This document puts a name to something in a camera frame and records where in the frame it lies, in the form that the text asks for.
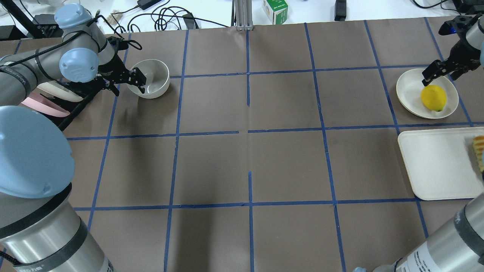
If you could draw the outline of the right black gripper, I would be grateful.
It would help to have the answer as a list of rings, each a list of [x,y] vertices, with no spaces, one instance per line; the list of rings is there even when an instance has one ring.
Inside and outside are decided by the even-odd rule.
[[[422,71],[424,87],[441,76],[449,75],[457,80],[463,74],[478,69],[481,65],[481,50],[474,48],[466,40],[458,41],[445,61],[434,60]]]

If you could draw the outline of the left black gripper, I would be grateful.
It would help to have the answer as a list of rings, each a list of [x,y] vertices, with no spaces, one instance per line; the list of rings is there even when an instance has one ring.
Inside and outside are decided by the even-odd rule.
[[[138,67],[129,71],[117,53],[107,63],[99,65],[99,74],[103,78],[103,89],[111,91],[116,97],[120,95],[116,84],[136,86],[140,93],[146,92],[146,77],[143,72]]]

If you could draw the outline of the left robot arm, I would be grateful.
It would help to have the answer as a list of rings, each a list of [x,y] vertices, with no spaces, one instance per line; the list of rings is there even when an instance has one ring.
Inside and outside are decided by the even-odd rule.
[[[123,38],[106,38],[82,5],[62,6],[54,19],[62,43],[1,58],[1,257],[18,272],[114,272],[68,201],[75,166],[66,137],[20,104],[57,79],[119,95],[122,83],[145,93],[146,77],[126,68]]]

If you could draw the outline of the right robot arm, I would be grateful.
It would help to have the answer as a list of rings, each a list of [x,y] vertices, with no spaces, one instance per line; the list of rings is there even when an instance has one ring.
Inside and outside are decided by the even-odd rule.
[[[441,36],[459,41],[446,60],[403,73],[396,84],[399,101],[419,117],[451,115],[459,103],[452,81],[483,64],[483,15],[445,21]],[[483,271],[483,128],[404,131],[398,138],[410,185],[418,198],[472,198],[437,231],[403,258],[376,272]]]

